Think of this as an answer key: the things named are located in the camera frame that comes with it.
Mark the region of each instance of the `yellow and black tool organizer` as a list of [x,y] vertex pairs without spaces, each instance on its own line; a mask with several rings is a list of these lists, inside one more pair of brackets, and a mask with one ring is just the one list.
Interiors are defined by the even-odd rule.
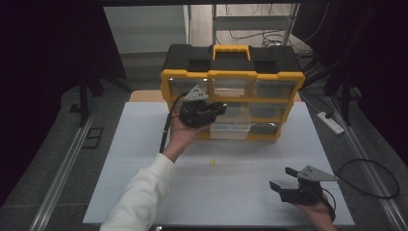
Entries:
[[174,44],[162,71],[162,94],[171,108],[180,93],[198,85],[209,102],[228,104],[199,138],[276,140],[304,80],[290,46]]

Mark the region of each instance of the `white power outlet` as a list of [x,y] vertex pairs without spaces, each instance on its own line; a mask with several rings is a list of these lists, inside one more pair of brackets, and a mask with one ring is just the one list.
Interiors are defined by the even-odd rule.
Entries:
[[336,135],[339,135],[339,134],[344,132],[344,129],[335,120],[333,120],[331,117],[326,118],[326,113],[325,112],[321,112],[321,113],[317,114],[317,116]]

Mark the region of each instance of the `person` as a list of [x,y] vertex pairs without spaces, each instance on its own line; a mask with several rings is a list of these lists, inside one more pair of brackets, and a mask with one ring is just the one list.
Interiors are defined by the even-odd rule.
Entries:
[[[186,126],[178,117],[170,122],[170,140],[163,151],[157,153],[153,162],[141,168],[126,185],[100,231],[148,230],[156,217],[161,202],[169,192],[176,172],[175,162],[189,146],[200,128]],[[314,206],[294,204],[303,211],[319,231],[337,230],[329,216],[328,209],[320,202]]]

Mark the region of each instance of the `floor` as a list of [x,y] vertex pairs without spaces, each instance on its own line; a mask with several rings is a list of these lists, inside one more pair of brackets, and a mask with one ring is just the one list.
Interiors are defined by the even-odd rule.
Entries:
[[[219,13],[230,14],[256,14],[268,13],[270,5],[248,5],[244,9],[240,6],[219,6]],[[290,6],[275,4],[272,12],[287,13]],[[211,31],[211,8],[201,6],[192,8],[191,19],[191,44],[209,45],[211,37],[205,28]],[[234,36],[253,35],[248,32],[234,32]],[[229,32],[217,34],[220,43],[247,43],[253,46],[262,45],[262,37],[231,38]],[[297,44],[296,38],[290,37],[293,44]],[[304,53],[308,47],[302,44],[293,48],[296,53]],[[164,54],[123,55],[127,79],[121,80],[124,84],[137,90],[158,90],[160,88],[160,71]],[[300,60],[305,65],[307,60]],[[58,198],[56,207],[49,218],[45,230],[98,230],[98,225],[85,225],[82,219],[85,215],[92,196],[94,187],[102,169],[106,155],[109,152],[115,128],[119,121],[124,103],[129,100],[130,92],[124,91],[110,82],[101,80],[105,93],[101,97],[89,96],[89,103],[95,106],[94,120],[91,128],[103,127],[101,141],[94,149],[82,148],[76,158],[75,164],[70,171],[61,196]],[[331,167],[338,170],[343,163],[356,158],[347,136],[336,136],[316,117],[315,107],[318,111],[330,111],[323,103],[322,87],[325,80],[318,81],[303,91],[302,95],[310,103],[308,104],[310,115],[315,123],[321,144],[327,154]],[[359,138],[360,144],[371,160],[377,161],[387,167],[400,184],[400,194],[394,199],[400,213],[408,220],[408,168],[403,164],[392,148],[375,130],[365,118],[358,107],[358,93],[353,92],[353,100],[350,102],[351,128]],[[77,88],[66,92],[62,98],[62,107],[54,126],[42,144],[34,161],[31,163],[20,182],[14,188],[6,203],[0,209],[0,230],[19,231],[29,230],[38,208],[45,197],[66,152],[71,146],[78,132],[80,115],[70,113],[72,104],[79,104],[79,91]],[[95,145],[92,139],[85,140],[85,146]],[[380,169],[379,177],[385,182],[391,182],[388,175]],[[359,187],[370,191],[371,185],[366,174],[359,166],[349,167],[344,178],[356,183]],[[349,211],[355,221],[354,227],[342,228],[342,230],[397,230],[389,221],[380,200],[371,196],[363,195],[343,181],[339,182]],[[393,184],[386,184],[392,191]]]

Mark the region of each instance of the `white sleeve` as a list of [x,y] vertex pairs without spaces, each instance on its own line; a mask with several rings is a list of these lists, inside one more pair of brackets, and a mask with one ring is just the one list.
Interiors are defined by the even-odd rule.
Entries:
[[150,166],[132,177],[100,230],[148,230],[168,194],[175,171],[176,165],[158,153]]

